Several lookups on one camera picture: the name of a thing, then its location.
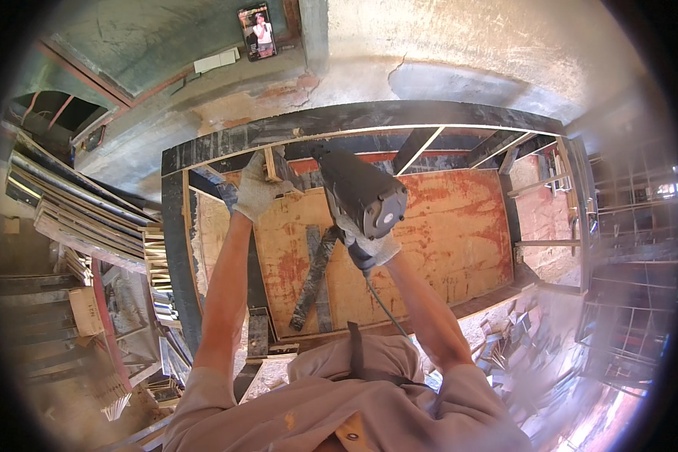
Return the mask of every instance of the construction site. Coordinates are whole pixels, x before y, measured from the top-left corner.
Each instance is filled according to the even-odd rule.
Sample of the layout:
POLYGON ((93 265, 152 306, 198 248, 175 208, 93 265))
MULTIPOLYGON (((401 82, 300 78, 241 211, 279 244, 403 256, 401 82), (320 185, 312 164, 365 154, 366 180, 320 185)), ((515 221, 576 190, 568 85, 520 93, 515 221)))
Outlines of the construction site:
POLYGON ((352 322, 405 333, 440 394, 406 293, 341 214, 391 229, 533 450, 610 450, 674 328, 678 145, 612 15, 558 8, 58 7, 0 121, 2 353, 46 438, 163 450, 259 155, 287 189, 251 218, 239 406, 352 322))

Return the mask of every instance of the power drill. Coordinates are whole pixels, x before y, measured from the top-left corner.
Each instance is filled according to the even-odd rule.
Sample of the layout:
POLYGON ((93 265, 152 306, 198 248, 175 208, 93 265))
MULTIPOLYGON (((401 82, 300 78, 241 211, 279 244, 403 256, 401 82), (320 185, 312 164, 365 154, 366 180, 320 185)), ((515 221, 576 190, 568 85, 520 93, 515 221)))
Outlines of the power drill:
MULTIPOLYGON (((310 151, 324 178, 324 193, 329 212, 336 226, 339 215, 347 215, 370 240, 380 239, 404 220, 407 208, 407 187, 371 163, 360 160, 352 152, 317 145, 310 151)), ((339 230, 345 244, 346 234, 339 230)), ((354 265, 365 277, 377 262, 365 253, 356 241, 348 248, 354 265)))

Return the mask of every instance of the white knit glove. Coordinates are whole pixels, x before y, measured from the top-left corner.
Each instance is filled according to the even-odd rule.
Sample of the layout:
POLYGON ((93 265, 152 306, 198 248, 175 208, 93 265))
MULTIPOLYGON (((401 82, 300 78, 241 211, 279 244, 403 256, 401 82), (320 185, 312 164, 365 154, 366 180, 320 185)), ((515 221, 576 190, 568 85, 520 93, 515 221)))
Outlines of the white knit glove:
POLYGON ((353 245, 354 241, 356 241, 365 253, 374 256, 378 266, 386 264, 389 259, 394 258, 394 255, 402 249, 402 245, 394 240, 391 232, 381 239, 369 240, 362 235, 362 232, 348 216, 339 215, 336 222, 337 226, 344 230, 346 235, 344 245, 349 248, 353 245))
POLYGON ((234 210, 243 213, 254 223, 265 212, 278 194, 290 192, 293 185, 289 181, 267 182, 264 175, 266 157, 262 150, 253 153, 249 164, 241 171, 241 183, 238 185, 238 200, 234 210))

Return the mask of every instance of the forearm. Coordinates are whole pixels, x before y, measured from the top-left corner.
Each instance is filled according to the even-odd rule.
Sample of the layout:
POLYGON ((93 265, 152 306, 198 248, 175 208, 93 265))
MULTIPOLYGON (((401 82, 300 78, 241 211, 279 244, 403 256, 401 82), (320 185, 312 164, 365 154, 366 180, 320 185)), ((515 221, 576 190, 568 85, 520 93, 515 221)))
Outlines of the forearm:
POLYGON ((404 254, 398 252, 385 266, 402 295, 417 340, 432 363, 444 372, 459 364, 473 364, 452 310, 409 265, 404 254))
POLYGON ((213 367, 231 376, 246 316, 249 238, 252 222, 241 212, 231 216, 205 297, 201 343, 194 366, 213 367))

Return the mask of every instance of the electrical wire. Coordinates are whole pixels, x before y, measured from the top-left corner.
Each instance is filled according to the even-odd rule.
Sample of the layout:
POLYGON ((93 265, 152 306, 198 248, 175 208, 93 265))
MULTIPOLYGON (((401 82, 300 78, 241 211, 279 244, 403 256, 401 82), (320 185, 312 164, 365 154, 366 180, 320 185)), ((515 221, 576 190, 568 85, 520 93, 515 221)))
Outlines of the electrical wire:
POLYGON ((370 277, 367 275, 367 276, 364 276, 364 279, 366 280, 366 284, 369 286, 369 288, 370 288, 370 290, 371 290, 371 293, 374 294, 374 298, 377 299, 377 301, 379 302, 379 304, 380 304, 380 306, 382 307, 382 309, 387 313, 387 316, 389 316, 389 320, 391 320, 392 323, 394 323, 394 326, 397 327, 397 329, 399 330, 400 333, 402 333, 402 336, 404 336, 404 337, 406 337, 407 339, 409 339, 409 336, 407 336, 407 333, 404 331, 404 328, 402 328, 402 327, 399 325, 399 323, 398 323, 397 320, 394 318, 394 316, 392 315, 392 313, 389 312, 389 310, 387 309, 387 307, 386 307, 386 306, 384 305, 384 303, 382 303, 382 301, 380 300, 380 296, 377 295, 377 291, 374 290, 374 287, 373 287, 373 286, 371 285, 371 283, 370 283, 370 277))

